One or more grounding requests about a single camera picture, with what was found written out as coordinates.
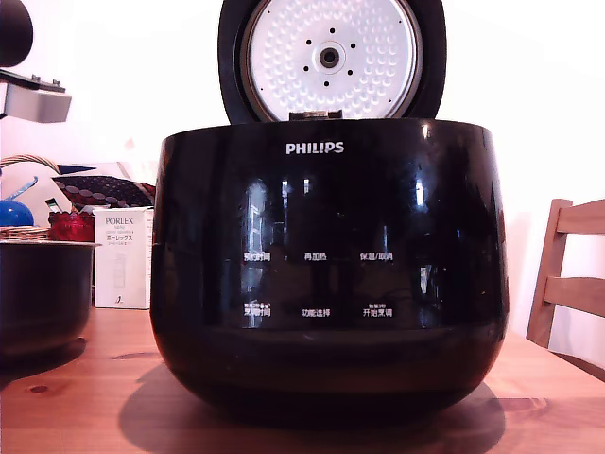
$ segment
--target philips logo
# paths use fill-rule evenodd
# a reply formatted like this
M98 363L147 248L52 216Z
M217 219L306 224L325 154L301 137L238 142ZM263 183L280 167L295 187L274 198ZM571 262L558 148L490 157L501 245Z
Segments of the philips logo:
M344 142L314 142L311 144L286 144L285 154L328 154L343 153Z

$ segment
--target black lamp head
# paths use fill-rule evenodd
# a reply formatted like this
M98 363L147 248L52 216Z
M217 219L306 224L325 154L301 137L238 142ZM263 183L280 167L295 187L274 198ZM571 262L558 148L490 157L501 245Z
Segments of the black lamp head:
M34 41L34 27L21 0L0 0L0 67L24 61Z

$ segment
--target red glass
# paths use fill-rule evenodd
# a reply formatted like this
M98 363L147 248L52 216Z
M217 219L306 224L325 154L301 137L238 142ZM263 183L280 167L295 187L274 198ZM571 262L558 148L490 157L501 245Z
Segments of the red glass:
M48 219L52 241L95 242L95 218L87 213L51 213Z

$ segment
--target rice cooker lid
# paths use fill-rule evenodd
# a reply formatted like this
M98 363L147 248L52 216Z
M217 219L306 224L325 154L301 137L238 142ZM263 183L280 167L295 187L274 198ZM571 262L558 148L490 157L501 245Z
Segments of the rice cooker lid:
M441 0L225 0L220 85L232 123L435 118L446 67Z

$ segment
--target black rice cooker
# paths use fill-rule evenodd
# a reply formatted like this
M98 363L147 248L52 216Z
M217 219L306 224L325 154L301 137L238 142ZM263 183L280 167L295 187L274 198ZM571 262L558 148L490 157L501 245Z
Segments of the black rice cooker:
M258 419L415 417L509 316L491 134L439 121L440 0L225 0L231 126L164 141L151 319L191 392Z

